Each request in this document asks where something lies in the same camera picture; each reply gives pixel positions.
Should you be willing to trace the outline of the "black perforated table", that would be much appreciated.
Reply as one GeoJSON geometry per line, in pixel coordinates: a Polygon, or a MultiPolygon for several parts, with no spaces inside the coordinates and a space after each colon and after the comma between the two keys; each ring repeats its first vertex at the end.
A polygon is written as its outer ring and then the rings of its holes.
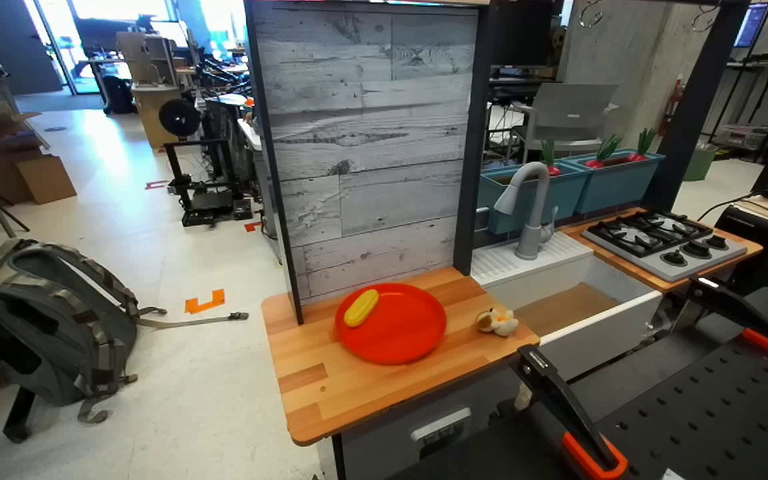
{"type": "MultiPolygon", "coordinates": [[[[768,287],[747,301],[768,313],[768,287]]],[[[768,355],[717,313],[696,329],[721,347],[696,355],[664,339],[568,383],[629,459],[625,480],[768,480],[768,355]]],[[[584,480],[560,435],[564,423],[536,399],[396,480],[584,480]]]]}

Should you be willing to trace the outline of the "red radish toy right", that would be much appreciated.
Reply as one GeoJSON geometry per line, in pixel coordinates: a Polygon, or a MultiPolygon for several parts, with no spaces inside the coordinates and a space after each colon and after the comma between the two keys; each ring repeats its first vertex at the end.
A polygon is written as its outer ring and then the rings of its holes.
{"type": "Polygon", "coordinates": [[[604,167],[604,163],[620,148],[620,143],[621,143],[621,135],[613,132],[608,141],[600,143],[599,155],[587,159],[587,167],[591,169],[604,167]]]}

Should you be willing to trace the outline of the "teal planter box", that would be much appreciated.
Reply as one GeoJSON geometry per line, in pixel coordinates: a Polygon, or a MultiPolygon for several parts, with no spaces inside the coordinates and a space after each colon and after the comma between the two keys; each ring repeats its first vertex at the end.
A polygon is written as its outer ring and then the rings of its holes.
{"type": "MultiPolygon", "coordinates": [[[[535,177],[521,184],[519,204],[512,212],[499,212],[495,207],[495,201],[508,189],[516,169],[519,163],[512,159],[497,159],[480,169],[477,204],[488,212],[487,225],[495,239],[521,237],[521,228],[525,225],[535,211],[535,191],[536,191],[535,177]]],[[[587,173],[583,167],[559,163],[549,176],[543,223],[571,217],[576,212],[584,184],[587,173]]]]}
{"type": "Polygon", "coordinates": [[[600,211],[639,204],[647,197],[656,167],[661,164],[661,155],[647,155],[643,159],[621,155],[600,167],[596,167],[591,155],[583,155],[568,156],[568,164],[587,173],[576,212],[592,215],[600,211]]]}

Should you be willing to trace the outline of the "black orange clamp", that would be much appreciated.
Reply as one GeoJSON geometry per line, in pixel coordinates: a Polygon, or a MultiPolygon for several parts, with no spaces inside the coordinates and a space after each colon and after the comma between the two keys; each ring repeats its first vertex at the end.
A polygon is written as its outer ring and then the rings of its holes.
{"type": "Polygon", "coordinates": [[[560,448],[584,480],[625,480],[629,459],[596,425],[559,368],[536,349],[521,347],[512,371],[535,396],[564,423],[560,448]]]}
{"type": "Polygon", "coordinates": [[[699,333],[696,324],[704,316],[717,313],[739,327],[739,339],[747,347],[768,355],[768,313],[731,291],[727,281],[712,277],[695,277],[689,287],[675,297],[675,304],[679,308],[660,312],[655,316],[660,339],[687,344],[696,355],[712,351],[721,347],[721,341],[699,333]]]}

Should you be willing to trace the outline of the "orange plate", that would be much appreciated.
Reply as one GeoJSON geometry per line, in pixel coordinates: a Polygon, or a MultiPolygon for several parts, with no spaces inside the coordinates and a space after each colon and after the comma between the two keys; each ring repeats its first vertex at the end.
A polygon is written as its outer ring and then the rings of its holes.
{"type": "Polygon", "coordinates": [[[376,365],[405,365],[428,356],[444,341],[445,327],[444,304],[429,291],[408,281],[363,285],[345,296],[333,313],[337,341],[376,365]],[[380,304],[363,324],[349,327],[345,312],[367,287],[380,291],[380,304]]]}

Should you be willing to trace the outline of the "grey toy faucet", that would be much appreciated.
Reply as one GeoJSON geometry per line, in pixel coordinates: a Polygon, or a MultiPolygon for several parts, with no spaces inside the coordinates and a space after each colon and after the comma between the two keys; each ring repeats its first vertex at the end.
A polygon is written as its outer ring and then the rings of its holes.
{"type": "Polygon", "coordinates": [[[535,261],[543,252],[547,239],[545,232],[545,201],[549,195],[549,167],[545,163],[523,163],[504,191],[497,197],[495,211],[499,215],[512,215],[521,204],[521,197],[531,195],[529,199],[529,217],[521,225],[521,239],[516,244],[516,256],[523,261],[535,261]]]}

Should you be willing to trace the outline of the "cardboard box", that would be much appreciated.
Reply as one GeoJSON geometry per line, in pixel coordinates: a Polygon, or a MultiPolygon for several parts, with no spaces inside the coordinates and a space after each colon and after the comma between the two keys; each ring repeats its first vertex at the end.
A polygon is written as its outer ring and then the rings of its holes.
{"type": "Polygon", "coordinates": [[[56,201],[77,189],[56,155],[9,151],[0,155],[0,197],[9,201],[56,201]]]}

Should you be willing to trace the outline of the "red radish toy left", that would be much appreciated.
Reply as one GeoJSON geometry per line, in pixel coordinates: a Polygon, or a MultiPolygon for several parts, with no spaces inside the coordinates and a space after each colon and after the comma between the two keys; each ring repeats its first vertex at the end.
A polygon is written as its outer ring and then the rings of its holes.
{"type": "Polygon", "coordinates": [[[549,169],[549,176],[560,176],[555,139],[543,141],[543,159],[549,169]]]}

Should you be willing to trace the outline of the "red radish toy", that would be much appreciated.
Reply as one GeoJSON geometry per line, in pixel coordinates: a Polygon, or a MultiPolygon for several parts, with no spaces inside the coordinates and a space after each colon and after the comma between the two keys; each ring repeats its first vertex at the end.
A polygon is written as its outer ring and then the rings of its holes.
{"type": "Polygon", "coordinates": [[[587,167],[591,169],[604,167],[604,163],[620,148],[620,143],[621,143],[621,135],[613,132],[608,141],[600,143],[599,155],[587,159],[587,167]]]}
{"type": "Polygon", "coordinates": [[[560,176],[555,139],[543,141],[543,159],[549,169],[549,176],[560,176]]]}

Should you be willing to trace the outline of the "teal planter box left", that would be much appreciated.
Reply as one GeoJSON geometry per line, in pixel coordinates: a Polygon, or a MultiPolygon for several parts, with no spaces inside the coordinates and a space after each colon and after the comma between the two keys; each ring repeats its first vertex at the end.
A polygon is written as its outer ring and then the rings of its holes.
{"type": "MultiPolygon", "coordinates": [[[[536,191],[535,177],[521,184],[519,204],[512,212],[499,212],[495,207],[495,201],[508,189],[516,169],[519,163],[512,159],[497,159],[480,169],[477,204],[488,212],[487,225],[495,239],[521,237],[521,228],[525,225],[535,211],[535,191],[536,191]]],[[[571,217],[576,212],[584,184],[587,173],[583,167],[559,163],[549,176],[543,223],[571,217]]]]}

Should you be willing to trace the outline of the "black orange clamp far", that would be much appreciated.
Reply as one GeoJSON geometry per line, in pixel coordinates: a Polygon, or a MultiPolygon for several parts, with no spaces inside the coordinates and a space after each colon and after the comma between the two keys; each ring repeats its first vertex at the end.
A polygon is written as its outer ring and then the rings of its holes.
{"type": "Polygon", "coordinates": [[[731,291],[727,281],[712,277],[695,277],[689,287],[675,297],[675,304],[679,308],[660,312],[655,316],[660,339],[687,344],[696,355],[712,351],[721,347],[721,341],[699,333],[696,324],[704,316],[717,313],[739,327],[739,339],[747,347],[768,355],[768,313],[731,291]]]}

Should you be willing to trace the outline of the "toy gas stove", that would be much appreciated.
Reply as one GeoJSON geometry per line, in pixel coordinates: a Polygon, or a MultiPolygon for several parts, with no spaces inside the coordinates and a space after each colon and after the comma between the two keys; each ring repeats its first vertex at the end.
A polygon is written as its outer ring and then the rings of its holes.
{"type": "Polygon", "coordinates": [[[679,212],[617,215],[587,225],[584,237],[667,281],[701,273],[747,252],[741,241],[679,212]]]}

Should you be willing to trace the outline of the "black orange clamp near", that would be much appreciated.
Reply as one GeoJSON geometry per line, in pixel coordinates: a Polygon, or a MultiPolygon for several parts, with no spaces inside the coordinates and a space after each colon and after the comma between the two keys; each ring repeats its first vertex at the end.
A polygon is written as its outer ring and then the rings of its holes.
{"type": "Polygon", "coordinates": [[[512,371],[535,396],[564,423],[560,448],[584,480],[625,480],[629,459],[596,425],[559,368],[536,349],[521,347],[512,371]]]}

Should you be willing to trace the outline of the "teal planter box right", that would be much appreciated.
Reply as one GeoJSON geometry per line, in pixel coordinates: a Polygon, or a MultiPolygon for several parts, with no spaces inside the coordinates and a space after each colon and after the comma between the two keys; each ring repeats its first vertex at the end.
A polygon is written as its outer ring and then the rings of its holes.
{"type": "Polygon", "coordinates": [[[647,197],[656,167],[661,164],[661,155],[647,155],[643,159],[621,155],[600,167],[596,167],[591,155],[583,155],[568,156],[568,164],[587,173],[576,212],[592,215],[600,211],[639,204],[647,197]]]}

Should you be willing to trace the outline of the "grey backpack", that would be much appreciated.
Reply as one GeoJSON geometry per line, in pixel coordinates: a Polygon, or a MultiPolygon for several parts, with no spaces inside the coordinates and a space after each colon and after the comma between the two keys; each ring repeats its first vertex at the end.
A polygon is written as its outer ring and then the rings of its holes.
{"type": "Polygon", "coordinates": [[[0,244],[0,365],[48,401],[77,401],[84,423],[105,423],[99,401],[136,380],[128,356],[153,312],[76,248],[31,237],[0,244]]]}

